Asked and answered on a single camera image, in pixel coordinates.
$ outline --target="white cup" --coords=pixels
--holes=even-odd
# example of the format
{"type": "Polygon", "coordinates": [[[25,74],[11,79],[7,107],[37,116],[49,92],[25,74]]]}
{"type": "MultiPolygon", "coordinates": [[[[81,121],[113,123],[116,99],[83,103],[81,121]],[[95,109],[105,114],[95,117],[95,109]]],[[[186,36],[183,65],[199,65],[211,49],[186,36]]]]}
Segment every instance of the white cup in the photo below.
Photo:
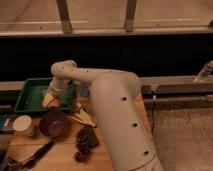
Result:
{"type": "Polygon", "coordinates": [[[19,116],[13,122],[13,129],[19,135],[33,136],[35,133],[34,128],[32,118],[28,115],[19,116]]]}

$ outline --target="green tray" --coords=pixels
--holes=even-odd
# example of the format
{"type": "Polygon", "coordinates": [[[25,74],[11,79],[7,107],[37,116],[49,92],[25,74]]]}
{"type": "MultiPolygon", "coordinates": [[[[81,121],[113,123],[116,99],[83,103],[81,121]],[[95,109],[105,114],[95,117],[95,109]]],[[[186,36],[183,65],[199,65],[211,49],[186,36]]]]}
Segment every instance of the green tray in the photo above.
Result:
{"type": "MultiPolygon", "coordinates": [[[[17,99],[14,113],[16,114],[43,114],[50,109],[42,107],[43,91],[47,90],[52,78],[27,79],[17,99]]],[[[65,96],[60,99],[63,107],[58,110],[70,112],[72,106],[73,82],[68,84],[65,96]]]]}

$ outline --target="purple bowl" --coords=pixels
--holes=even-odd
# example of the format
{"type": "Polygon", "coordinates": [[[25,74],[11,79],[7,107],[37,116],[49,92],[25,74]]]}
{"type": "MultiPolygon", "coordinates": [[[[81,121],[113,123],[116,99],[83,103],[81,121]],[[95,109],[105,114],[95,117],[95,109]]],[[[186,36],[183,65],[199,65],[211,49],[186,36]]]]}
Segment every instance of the purple bowl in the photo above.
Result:
{"type": "Polygon", "coordinates": [[[68,126],[69,120],[66,114],[58,110],[46,113],[39,123],[41,133],[48,137],[60,136],[68,126]]]}

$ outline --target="black wall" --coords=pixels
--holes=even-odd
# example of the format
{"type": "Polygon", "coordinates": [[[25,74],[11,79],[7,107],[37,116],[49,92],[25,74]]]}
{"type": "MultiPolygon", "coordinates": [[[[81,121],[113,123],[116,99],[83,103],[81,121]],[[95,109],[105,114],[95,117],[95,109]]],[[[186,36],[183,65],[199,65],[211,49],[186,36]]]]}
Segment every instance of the black wall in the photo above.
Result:
{"type": "Polygon", "coordinates": [[[139,76],[196,75],[213,60],[213,34],[0,39],[0,81],[51,76],[50,66],[129,70],[139,76]]]}

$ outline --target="grapes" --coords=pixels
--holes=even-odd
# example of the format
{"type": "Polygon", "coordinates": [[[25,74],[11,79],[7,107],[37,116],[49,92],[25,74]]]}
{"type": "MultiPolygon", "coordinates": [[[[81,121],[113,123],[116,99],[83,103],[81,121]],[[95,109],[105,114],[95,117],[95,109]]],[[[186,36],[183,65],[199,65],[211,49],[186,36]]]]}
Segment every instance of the grapes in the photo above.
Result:
{"type": "Polygon", "coordinates": [[[85,162],[90,155],[90,143],[85,133],[85,127],[76,135],[76,145],[78,152],[75,153],[74,159],[76,162],[85,162]]]}

